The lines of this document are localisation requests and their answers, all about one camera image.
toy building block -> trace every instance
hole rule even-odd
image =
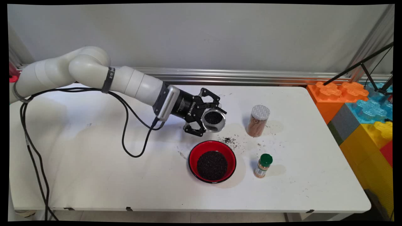
[[[381,88],[382,86],[384,86],[384,83],[382,83],[382,82],[376,82],[375,85],[377,86],[377,88]],[[382,103],[383,103],[384,101],[386,101],[386,99],[388,98],[388,96],[385,96],[385,95],[382,94],[382,93],[379,93],[379,92],[374,91],[374,87],[373,87],[373,85],[372,85],[371,83],[369,83],[369,84],[366,86],[366,90],[369,91],[369,96],[368,96],[368,98],[369,98],[370,100],[377,101],[377,102],[379,102],[380,104],[382,104]],[[392,92],[392,86],[390,86],[390,87],[387,89],[387,92]]]
[[[391,167],[392,166],[392,140],[388,142],[384,147],[380,149],[381,154],[384,156],[384,158],[388,161]]]
[[[331,131],[332,136],[334,137],[336,143],[338,144],[338,146],[343,142],[342,138],[340,137],[338,131],[335,129],[334,125],[332,124],[332,121],[330,121],[328,123],[328,128],[329,131]]]
[[[385,122],[387,114],[387,111],[375,101],[358,100],[356,103],[345,103],[332,119],[332,123],[340,138],[346,140],[360,124]]]
[[[383,148],[392,140],[392,122],[390,121],[385,123],[377,121],[374,124],[363,124],[362,126],[374,141],[378,149]]]
[[[387,111],[387,118],[392,120],[392,103],[389,101],[384,101],[381,104],[381,108]]]
[[[369,94],[363,85],[357,82],[344,82],[340,86],[334,83],[324,86],[323,82],[317,82],[315,85],[308,85],[307,91],[310,93],[326,124],[332,120],[343,103],[368,100],[367,96]]]
[[[393,171],[380,151],[392,139],[392,122],[361,124],[339,146],[363,189],[375,193],[390,216],[394,208]]]

white lid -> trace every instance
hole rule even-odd
[[[251,110],[253,118],[260,121],[267,120],[270,113],[269,109],[264,105],[255,105]]]

green cap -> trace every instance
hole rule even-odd
[[[260,164],[263,167],[269,167],[272,163],[272,156],[269,154],[262,154],[260,157]]]

spice jar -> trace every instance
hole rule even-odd
[[[257,167],[254,169],[254,175],[258,178],[265,177],[269,166],[272,163],[272,156],[269,154],[262,154],[260,160],[258,160]]]
[[[252,137],[259,137],[263,133],[270,111],[264,105],[252,107],[250,120],[246,132]]]

metal rail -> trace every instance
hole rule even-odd
[[[277,86],[277,85],[309,85],[325,82],[338,73],[329,72],[283,72],[254,70],[206,70],[183,68],[135,68],[145,74],[154,76],[169,84],[189,85],[229,85],[229,86]],[[374,74],[375,82],[386,82],[389,75]],[[359,83],[364,84],[367,77],[363,76]],[[349,82],[350,78],[342,76],[335,80],[336,84]]]

